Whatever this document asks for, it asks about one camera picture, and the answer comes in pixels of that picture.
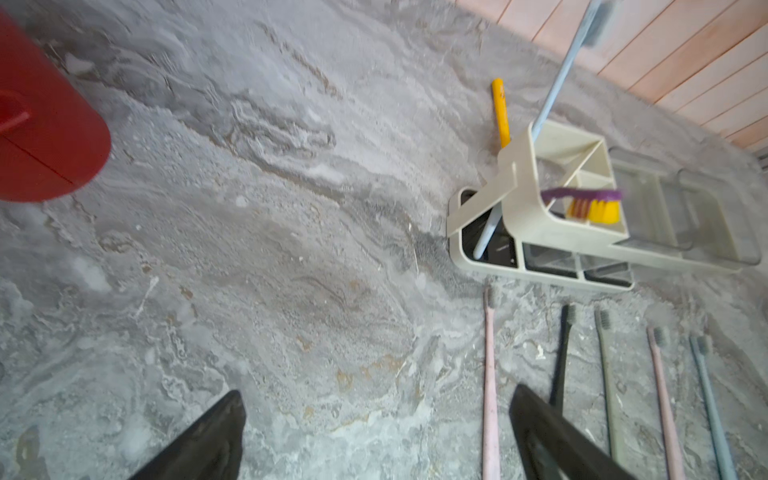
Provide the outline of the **yellow toothbrush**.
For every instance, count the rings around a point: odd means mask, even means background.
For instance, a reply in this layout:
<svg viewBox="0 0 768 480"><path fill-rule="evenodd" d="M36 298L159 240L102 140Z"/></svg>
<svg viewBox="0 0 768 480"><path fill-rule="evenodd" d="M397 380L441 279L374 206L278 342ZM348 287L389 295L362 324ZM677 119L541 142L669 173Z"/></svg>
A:
<svg viewBox="0 0 768 480"><path fill-rule="evenodd" d="M491 83L494 111L499 133L500 147L506 148L511 140L504 82L496 78Z"/></svg>

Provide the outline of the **purple toothbrush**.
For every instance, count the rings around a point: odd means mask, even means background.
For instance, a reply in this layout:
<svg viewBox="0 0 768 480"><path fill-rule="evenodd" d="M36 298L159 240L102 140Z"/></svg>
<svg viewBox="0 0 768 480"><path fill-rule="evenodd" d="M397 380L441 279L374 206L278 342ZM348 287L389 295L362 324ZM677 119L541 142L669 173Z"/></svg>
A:
<svg viewBox="0 0 768 480"><path fill-rule="evenodd" d="M619 190L558 187L544 190L541 198L545 204L570 199L565 213L566 219L605 225L620 221L620 202L623 195Z"/></svg>

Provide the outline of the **light pink toothbrush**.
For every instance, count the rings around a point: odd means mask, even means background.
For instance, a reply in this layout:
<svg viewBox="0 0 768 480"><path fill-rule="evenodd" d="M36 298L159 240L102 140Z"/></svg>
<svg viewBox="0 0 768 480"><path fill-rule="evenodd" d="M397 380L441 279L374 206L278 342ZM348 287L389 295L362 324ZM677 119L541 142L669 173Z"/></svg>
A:
<svg viewBox="0 0 768 480"><path fill-rule="evenodd" d="M483 404L482 479L501 478L498 405L494 355L494 321L496 300L493 287L484 290L485 373Z"/></svg>

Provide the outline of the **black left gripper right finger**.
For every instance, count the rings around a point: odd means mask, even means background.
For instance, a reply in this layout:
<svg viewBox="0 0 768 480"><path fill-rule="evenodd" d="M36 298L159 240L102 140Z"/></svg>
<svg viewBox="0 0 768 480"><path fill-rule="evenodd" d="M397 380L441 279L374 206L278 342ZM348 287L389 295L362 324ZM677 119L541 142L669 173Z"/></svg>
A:
<svg viewBox="0 0 768 480"><path fill-rule="evenodd" d="M527 479L632 477L527 385L516 387L509 415Z"/></svg>

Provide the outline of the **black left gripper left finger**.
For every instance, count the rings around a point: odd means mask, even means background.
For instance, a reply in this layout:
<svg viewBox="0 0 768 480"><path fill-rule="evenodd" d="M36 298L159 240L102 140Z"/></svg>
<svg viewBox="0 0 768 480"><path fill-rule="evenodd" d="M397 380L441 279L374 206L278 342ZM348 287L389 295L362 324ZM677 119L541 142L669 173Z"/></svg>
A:
<svg viewBox="0 0 768 480"><path fill-rule="evenodd" d="M231 390L131 479L231 479L239 476L246 410Z"/></svg>

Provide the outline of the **pale blue toothbrush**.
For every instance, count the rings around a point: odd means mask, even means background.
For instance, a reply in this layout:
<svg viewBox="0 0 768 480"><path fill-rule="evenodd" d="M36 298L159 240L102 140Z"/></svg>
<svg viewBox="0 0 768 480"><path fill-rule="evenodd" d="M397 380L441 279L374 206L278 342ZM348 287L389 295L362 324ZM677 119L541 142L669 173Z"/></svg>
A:
<svg viewBox="0 0 768 480"><path fill-rule="evenodd" d="M549 116L555 100L560 93L579 51L583 47L591 48L600 42L615 6L614 1L591 1L582 17L568 51L561 63L544 103L531 126L531 139L535 141L544 121ZM473 258L479 260L502 219L502 206L497 203L491 210L485 226L473 250Z"/></svg>

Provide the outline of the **light blue toothbrush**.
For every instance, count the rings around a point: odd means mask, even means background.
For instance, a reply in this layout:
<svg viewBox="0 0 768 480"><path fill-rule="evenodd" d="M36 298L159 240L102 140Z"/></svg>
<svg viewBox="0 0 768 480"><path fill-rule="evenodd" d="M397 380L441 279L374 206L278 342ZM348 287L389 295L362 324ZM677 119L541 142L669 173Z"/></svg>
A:
<svg viewBox="0 0 768 480"><path fill-rule="evenodd" d="M736 468L717 409L707 367L707 354L711 350L710 338L707 335L691 335L690 344L700 377L719 476L723 480L737 480Z"/></svg>

